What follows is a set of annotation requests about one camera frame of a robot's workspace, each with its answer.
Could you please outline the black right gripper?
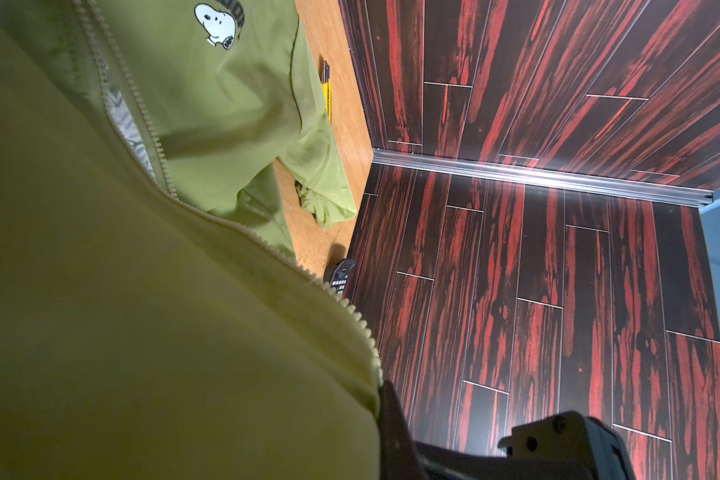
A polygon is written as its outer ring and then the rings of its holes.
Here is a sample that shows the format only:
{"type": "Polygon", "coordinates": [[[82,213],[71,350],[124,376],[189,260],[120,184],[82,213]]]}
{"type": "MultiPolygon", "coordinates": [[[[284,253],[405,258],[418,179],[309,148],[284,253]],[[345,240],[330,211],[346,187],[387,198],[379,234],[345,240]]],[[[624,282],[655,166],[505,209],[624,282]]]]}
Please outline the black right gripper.
{"type": "Polygon", "coordinates": [[[418,442],[417,459],[432,479],[634,479],[625,441],[595,417],[567,411],[516,426],[502,457],[478,456],[418,442]]]}

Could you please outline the green zip jacket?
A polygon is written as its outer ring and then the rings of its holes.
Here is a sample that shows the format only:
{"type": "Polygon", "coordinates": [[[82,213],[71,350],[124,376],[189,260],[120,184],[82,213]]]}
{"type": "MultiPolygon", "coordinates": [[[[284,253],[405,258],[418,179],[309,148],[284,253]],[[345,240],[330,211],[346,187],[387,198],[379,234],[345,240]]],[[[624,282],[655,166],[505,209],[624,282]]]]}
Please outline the green zip jacket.
{"type": "Polygon", "coordinates": [[[376,479],[357,212],[291,1],[0,1],[0,479],[376,479]]]}

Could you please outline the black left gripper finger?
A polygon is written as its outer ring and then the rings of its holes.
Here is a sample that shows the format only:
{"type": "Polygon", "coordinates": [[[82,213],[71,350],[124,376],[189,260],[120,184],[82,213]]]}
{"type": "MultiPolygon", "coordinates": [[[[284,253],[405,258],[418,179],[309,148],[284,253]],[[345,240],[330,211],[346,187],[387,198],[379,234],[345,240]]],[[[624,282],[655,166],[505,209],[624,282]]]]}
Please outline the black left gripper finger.
{"type": "Polygon", "coordinates": [[[381,404],[377,426],[380,439],[380,479],[428,479],[390,381],[383,382],[379,396],[381,404]]]}

